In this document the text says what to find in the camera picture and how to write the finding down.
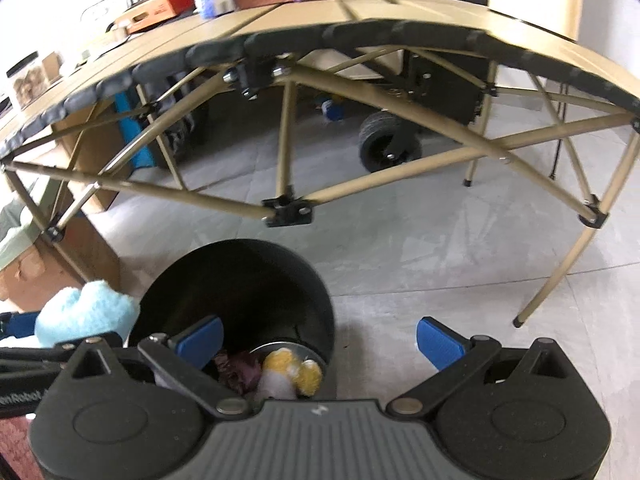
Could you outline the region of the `blue bottle under table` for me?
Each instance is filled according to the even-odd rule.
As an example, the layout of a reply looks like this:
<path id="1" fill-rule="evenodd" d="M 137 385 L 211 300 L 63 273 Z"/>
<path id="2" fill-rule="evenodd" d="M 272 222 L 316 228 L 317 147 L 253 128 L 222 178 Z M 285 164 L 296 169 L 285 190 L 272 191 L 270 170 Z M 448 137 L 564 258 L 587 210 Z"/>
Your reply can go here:
<path id="1" fill-rule="evenodd" d="M 320 104 L 320 110 L 328 122 L 341 122 L 344 119 L 344 106 L 334 99 L 325 99 Z"/>

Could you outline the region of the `clear jar with snacks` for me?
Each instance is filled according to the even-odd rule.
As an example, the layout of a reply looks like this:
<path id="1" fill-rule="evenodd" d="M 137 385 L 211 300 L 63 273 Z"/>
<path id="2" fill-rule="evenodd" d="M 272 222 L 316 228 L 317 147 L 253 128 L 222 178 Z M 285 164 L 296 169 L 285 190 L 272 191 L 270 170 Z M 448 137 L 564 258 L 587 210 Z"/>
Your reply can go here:
<path id="1" fill-rule="evenodd" d="M 6 71 L 6 91 L 16 110 L 24 110 L 48 89 L 49 78 L 37 51 Z"/>

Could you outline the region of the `black round trash bin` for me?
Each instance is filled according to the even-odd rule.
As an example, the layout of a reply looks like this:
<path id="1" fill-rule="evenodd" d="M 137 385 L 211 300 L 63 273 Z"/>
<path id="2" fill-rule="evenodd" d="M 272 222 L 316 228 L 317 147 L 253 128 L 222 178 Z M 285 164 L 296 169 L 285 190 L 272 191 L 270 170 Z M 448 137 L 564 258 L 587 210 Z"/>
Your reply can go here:
<path id="1" fill-rule="evenodd" d="M 209 315 L 224 326 L 220 351 L 201 370 L 168 348 L 168 339 Z M 256 404 L 266 355 L 287 348 L 323 372 L 316 396 L 328 396 L 335 342 L 331 299 L 312 266 L 264 240 L 222 240 L 189 252 L 144 293 L 129 335 L 161 385 L 219 416 L 240 416 Z"/>

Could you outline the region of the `black wheeled cart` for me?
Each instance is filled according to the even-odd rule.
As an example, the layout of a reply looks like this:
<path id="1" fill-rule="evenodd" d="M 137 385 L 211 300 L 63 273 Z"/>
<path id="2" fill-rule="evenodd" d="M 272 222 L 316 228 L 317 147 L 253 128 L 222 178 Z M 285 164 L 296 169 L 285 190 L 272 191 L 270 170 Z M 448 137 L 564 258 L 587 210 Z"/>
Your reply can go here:
<path id="1" fill-rule="evenodd" d="M 369 172 L 378 172 L 437 154 L 458 144 L 441 134 L 434 122 L 418 113 L 442 119 L 447 126 L 486 127 L 491 98 L 497 94 L 497 64 L 487 58 L 456 52 L 407 49 L 397 74 L 384 74 L 383 89 L 413 113 L 395 105 L 370 114 L 359 130 L 359 158 Z"/>

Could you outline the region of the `blue bag under table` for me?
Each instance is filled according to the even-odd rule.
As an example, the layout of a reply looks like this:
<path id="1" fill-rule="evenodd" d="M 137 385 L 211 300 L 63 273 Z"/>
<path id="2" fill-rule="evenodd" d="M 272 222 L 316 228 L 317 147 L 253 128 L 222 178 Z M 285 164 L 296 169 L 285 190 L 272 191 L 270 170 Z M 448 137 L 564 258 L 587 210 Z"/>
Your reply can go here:
<path id="1" fill-rule="evenodd" d="M 117 113 L 131 112 L 140 104 L 140 100 L 134 93 L 134 90 L 119 92 L 114 96 L 115 110 Z M 118 123 L 122 140 L 126 144 L 134 140 L 136 136 L 142 133 L 141 120 L 134 117 L 121 119 Z M 142 168 L 152 168 L 155 166 L 155 160 L 152 151 L 147 146 L 140 148 L 130 160 L 133 170 Z"/>

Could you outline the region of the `yellow white plush trash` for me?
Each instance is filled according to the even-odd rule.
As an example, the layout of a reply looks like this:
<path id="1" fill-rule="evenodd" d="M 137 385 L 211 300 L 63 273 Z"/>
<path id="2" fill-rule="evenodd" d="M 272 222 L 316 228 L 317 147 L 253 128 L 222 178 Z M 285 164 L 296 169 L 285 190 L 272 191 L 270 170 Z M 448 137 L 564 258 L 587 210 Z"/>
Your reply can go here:
<path id="1" fill-rule="evenodd" d="M 301 360 L 292 350 L 280 348 L 266 355 L 255 391 L 259 402 L 311 398 L 321 387 L 323 372 L 311 359 Z"/>

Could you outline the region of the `red cardboard box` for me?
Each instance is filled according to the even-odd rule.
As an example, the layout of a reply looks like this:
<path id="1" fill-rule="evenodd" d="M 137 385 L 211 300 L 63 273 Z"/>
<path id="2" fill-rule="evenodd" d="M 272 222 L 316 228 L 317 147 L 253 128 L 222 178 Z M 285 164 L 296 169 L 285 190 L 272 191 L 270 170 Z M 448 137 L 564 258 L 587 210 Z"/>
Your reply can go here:
<path id="1" fill-rule="evenodd" d="M 125 29 L 128 35 L 172 20 L 194 9 L 193 0 L 142 0 L 114 19 L 113 27 Z"/>

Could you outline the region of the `brown cardboard box with bag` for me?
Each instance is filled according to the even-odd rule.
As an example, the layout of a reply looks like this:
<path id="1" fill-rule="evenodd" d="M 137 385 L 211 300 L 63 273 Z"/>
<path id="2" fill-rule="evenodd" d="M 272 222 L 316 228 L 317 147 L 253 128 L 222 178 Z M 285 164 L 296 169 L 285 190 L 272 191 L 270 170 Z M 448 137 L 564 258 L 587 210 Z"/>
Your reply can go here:
<path id="1" fill-rule="evenodd" d="M 62 246 L 89 271 L 90 278 L 120 287 L 116 252 L 82 212 L 66 226 Z M 32 214 L 1 181 L 1 307 L 40 310 L 59 290 L 79 288 L 85 280 L 41 234 Z"/>

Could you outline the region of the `tan folding camping table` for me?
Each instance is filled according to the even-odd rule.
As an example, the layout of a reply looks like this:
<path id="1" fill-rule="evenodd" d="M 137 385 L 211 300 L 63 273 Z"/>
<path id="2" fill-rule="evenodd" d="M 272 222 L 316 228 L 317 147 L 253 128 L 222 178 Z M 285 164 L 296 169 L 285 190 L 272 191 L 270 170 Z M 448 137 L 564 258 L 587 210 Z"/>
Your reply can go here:
<path id="1" fill-rule="evenodd" d="M 487 58 L 497 64 L 497 94 L 486 127 L 433 127 L 458 142 L 453 148 L 360 178 L 297 194 L 293 139 L 297 99 L 325 99 L 345 107 L 356 102 L 372 113 L 395 105 L 413 113 L 383 89 L 385 73 L 397 74 L 402 52 L 420 49 Z M 188 130 L 205 104 L 234 91 L 254 100 L 262 91 L 283 91 L 276 189 L 252 204 L 191 188 L 181 176 L 169 184 L 127 178 L 132 156 L 150 144 L 166 167 L 177 170 Z M 140 104 L 117 113 L 114 96 L 134 90 Z M 128 144 L 119 121 L 141 120 L 142 133 Z M 631 136 L 608 187 L 597 194 L 587 178 L 575 140 L 639 122 L 639 83 L 614 62 L 567 35 L 496 10 L 460 0 L 311 0 L 236 11 L 210 21 L 185 18 L 142 34 L 66 76 L 1 124 L 1 169 L 17 191 L 23 174 L 42 174 L 73 185 L 74 198 L 59 195 L 50 208 L 32 206 L 32 218 L 53 243 L 66 223 L 99 190 L 131 192 L 190 204 L 268 226 L 299 226 L 323 204 L 451 165 L 474 168 L 498 160 L 540 186 L 578 215 L 584 232 L 562 263 L 514 318 L 521 326 L 566 277 L 594 233 L 602 228 L 639 154 Z"/>

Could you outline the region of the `pink fluffy rug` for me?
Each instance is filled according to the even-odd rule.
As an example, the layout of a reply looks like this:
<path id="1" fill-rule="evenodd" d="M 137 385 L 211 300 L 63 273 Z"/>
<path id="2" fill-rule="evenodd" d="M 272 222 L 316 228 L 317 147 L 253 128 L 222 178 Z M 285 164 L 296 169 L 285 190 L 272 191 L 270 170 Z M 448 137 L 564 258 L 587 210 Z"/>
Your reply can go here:
<path id="1" fill-rule="evenodd" d="M 25 416 L 2 419 L 1 455 L 20 479 L 42 480 L 43 476 L 28 444 L 30 420 Z"/>

